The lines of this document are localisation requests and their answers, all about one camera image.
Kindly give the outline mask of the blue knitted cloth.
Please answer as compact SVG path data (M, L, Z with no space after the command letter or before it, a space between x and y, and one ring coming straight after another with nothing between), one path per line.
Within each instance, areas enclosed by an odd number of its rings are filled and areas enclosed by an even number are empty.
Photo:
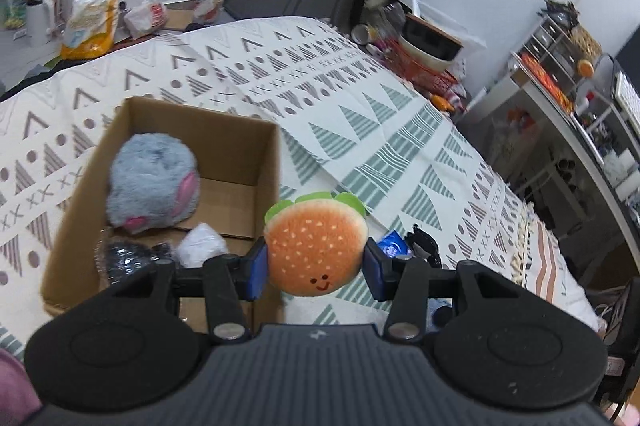
M454 308L448 299L430 298L427 302L426 330L439 332L454 317Z

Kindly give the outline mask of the blue printed packet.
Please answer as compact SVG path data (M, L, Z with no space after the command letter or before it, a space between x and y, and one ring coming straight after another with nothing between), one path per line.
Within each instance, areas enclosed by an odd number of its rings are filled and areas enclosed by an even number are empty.
M387 232L379 241L378 248L392 259L407 260L412 256L409 246L402 236L395 230Z

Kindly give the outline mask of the yellow snack bag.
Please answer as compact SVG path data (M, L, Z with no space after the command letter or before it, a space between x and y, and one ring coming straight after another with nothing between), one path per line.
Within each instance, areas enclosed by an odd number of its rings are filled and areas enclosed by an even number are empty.
M114 44L119 16L118 0L70 0L63 34L63 60L92 60Z

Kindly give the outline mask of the white kettle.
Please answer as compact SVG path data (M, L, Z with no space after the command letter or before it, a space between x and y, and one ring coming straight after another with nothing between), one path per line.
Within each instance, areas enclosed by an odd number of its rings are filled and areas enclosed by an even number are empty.
M53 0L27 0L26 30L32 47L47 45L56 29Z

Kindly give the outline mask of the black and cream bowl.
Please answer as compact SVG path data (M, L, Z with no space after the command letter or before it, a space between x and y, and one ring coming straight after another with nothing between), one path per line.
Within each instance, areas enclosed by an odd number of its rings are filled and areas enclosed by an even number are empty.
M399 43L416 62L433 72L449 68L463 48L459 39L411 13L406 15Z

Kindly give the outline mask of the black sparkly pouch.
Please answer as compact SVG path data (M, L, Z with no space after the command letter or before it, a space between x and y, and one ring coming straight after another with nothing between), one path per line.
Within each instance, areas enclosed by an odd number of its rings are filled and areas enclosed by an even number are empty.
M174 246L169 242L145 245L123 238L102 240L94 250L99 289L105 290L150 264L164 260L174 260Z

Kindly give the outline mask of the patterned white blanket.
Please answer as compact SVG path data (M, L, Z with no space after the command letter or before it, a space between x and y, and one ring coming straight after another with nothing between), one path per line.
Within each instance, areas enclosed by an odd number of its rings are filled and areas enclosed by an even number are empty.
M478 261L598 323L555 236L448 117L333 28L288 16L153 38L27 79L2 102L1 346L15 357L47 321L40 283L56 231L130 97L270 120L282 198L348 191L374 233L420 227L445 267Z

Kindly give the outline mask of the fluffy blue plush toy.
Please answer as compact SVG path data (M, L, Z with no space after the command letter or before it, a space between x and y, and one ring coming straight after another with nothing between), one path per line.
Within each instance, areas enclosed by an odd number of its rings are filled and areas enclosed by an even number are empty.
M107 220L130 234L169 228L193 215L200 194L198 161L181 140L134 134L111 164Z

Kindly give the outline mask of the white soft item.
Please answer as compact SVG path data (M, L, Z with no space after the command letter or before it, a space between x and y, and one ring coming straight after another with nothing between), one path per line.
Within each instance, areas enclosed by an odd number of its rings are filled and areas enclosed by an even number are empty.
M224 238L208 224L198 224L175 249L176 261L187 269L201 268L206 260L228 254Z

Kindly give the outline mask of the white shelf unit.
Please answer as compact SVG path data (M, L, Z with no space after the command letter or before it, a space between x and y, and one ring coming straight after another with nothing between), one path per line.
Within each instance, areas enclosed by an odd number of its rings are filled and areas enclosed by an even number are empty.
M576 118L529 71L514 68L474 98L457 126L534 206L580 284L605 290L638 276L639 230L628 208Z

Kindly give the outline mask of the white red plastic bag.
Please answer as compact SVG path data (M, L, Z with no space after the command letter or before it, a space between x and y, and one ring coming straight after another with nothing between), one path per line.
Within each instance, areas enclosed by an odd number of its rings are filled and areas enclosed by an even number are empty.
M165 6L157 0L144 0L124 15L124 23L132 38L148 36L167 22Z

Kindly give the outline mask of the white keyboard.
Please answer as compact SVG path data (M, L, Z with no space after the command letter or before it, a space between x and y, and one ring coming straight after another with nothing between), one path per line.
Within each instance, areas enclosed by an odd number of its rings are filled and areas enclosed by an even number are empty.
M614 78L614 99L627 116L634 132L640 134L640 98L623 71L617 71Z

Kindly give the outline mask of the small drawer organizer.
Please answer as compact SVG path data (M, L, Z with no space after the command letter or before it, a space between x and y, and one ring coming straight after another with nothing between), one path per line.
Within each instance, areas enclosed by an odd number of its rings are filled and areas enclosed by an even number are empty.
M543 16L518 49L524 61L529 56L551 77L564 94L572 94L582 82L578 63L584 58L570 33L551 19Z

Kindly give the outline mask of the red plastic basket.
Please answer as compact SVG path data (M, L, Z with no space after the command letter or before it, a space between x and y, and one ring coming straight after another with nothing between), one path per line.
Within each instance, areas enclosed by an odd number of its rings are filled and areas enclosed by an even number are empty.
M397 76L411 82L416 89L431 94L443 97L459 83L449 72L435 72L418 62L395 39L387 41L385 60L387 67Z

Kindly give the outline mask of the burger plush toy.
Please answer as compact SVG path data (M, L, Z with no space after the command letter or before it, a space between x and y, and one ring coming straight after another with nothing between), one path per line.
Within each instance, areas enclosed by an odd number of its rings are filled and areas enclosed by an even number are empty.
M277 202L265 214L270 281L292 296L335 292L360 270L368 238L366 209L349 192Z

